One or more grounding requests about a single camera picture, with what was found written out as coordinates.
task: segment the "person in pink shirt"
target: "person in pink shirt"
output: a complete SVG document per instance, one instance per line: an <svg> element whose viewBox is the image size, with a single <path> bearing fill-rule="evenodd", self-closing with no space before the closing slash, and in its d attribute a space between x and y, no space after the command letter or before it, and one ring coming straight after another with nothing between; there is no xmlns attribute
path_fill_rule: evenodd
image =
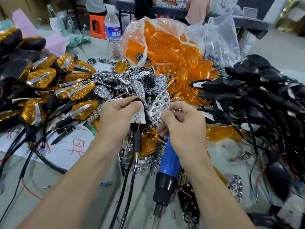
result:
<svg viewBox="0 0 305 229"><path fill-rule="evenodd" d="M185 17L184 23L187 25L203 24L206 14L210 11L210 3L211 0L189 0L185 7L188 15Z"/></svg>

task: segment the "pink paper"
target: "pink paper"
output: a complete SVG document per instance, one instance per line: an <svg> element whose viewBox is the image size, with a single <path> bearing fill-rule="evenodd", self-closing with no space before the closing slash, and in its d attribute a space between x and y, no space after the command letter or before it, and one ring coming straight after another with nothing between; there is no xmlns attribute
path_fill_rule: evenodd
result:
<svg viewBox="0 0 305 229"><path fill-rule="evenodd" d="M13 12L12 19L15 26L21 30L23 38L39 36L36 27L21 9L17 9Z"/></svg>
<svg viewBox="0 0 305 229"><path fill-rule="evenodd" d="M46 40L47 43L44 48L57 55L64 55L66 53L66 47L70 43L69 37L61 36L60 32L52 34Z"/></svg>

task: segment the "person's left hand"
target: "person's left hand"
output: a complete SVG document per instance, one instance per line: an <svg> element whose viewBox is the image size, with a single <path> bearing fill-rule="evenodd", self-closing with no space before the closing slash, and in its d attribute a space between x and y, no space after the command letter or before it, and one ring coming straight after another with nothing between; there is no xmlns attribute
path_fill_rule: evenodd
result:
<svg viewBox="0 0 305 229"><path fill-rule="evenodd" d="M119 153L130 128L130 118L141 109L139 103L133 102L137 96L127 97L104 103L101 108L98 134L90 147L110 153L113 157Z"/></svg>

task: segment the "electric screwdriver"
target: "electric screwdriver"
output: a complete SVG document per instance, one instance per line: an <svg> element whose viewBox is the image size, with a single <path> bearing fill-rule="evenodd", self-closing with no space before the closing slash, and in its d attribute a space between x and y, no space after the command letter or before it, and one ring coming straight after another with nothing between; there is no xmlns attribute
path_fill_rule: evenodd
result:
<svg viewBox="0 0 305 229"><path fill-rule="evenodd" d="M167 145L162 157L160 168L156 174L155 192L152 197L156 206L153 212L154 223L152 228L154 229L158 218L161 217L162 208L168 206L170 202L170 196L174 192L177 186L177 177L179 175L180 162L176 152L170 143L168 136Z"/></svg>

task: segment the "hand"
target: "hand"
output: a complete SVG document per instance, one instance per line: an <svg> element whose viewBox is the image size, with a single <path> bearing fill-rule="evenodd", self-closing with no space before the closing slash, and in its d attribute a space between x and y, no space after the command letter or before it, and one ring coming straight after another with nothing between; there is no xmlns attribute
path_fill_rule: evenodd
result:
<svg viewBox="0 0 305 229"><path fill-rule="evenodd" d="M170 110L181 109L181 112ZM207 154L206 120L200 111L184 101L170 103L170 110L161 115L165 123L157 128L160 136L170 134L170 142L187 172L195 167L212 167Z"/></svg>
<svg viewBox="0 0 305 229"><path fill-rule="evenodd" d="M119 153L130 128L130 118L141 109L139 103L133 102L136 98L127 97L102 105L98 134L90 147L113 157Z"/></svg>

